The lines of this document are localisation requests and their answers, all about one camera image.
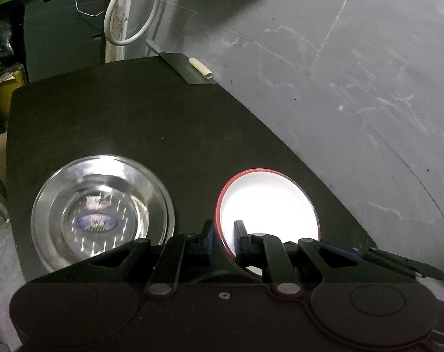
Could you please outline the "white ceramic bowl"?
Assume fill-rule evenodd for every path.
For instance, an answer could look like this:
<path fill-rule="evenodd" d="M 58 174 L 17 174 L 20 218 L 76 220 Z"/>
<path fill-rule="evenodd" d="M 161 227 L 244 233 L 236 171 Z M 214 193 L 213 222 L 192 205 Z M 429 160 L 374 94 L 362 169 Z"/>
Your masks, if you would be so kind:
<path fill-rule="evenodd" d="M 241 273 L 262 280 L 262 270 L 236 263 L 234 222 L 242 220 L 249 234 L 278 237 L 295 267 L 302 250 L 298 241 L 319 240 L 320 225 L 314 205 L 304 191 L 280 172 L 253 168 L 233 176 L 224 185 L 216 204 L 215 232 L 229 261 Z"/>

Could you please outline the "black cleaver knife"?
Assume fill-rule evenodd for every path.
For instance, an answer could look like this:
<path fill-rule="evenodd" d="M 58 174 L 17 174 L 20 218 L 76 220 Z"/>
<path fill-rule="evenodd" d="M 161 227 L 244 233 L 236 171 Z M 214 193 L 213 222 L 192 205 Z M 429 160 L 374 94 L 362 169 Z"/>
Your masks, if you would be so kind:
<path fill-rule="evenodd" d="M 159 45 L 150 39 L 146 39 L 147 46 L 157 53 L 187 84 L 216 84 L 212 71 L 200 60 L 187 57 L 183 53 L 165 52 Z"/>

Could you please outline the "grey cabinet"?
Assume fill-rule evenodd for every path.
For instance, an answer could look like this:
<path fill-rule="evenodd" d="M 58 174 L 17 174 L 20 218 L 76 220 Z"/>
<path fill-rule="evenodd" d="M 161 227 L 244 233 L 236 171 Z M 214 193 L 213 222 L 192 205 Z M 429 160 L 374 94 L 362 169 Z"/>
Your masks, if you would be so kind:
<path fill-rule="evenodd" d="M 28 80 L 104 62 L 102 31 L 105 0 L 35 0 L 24 11 Z"/>

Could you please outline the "yellow bucket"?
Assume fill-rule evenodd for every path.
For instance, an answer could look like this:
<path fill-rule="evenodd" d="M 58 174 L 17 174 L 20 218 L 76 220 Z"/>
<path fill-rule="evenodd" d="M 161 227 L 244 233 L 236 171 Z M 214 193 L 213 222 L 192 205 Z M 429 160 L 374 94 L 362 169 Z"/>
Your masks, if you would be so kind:
<path fill-rule="evenodd" d="M 0 114 L 3 119 L 9 118 L 13 92 L 27 84 L 24 66 L 16 63 L 0 74 Z"/>

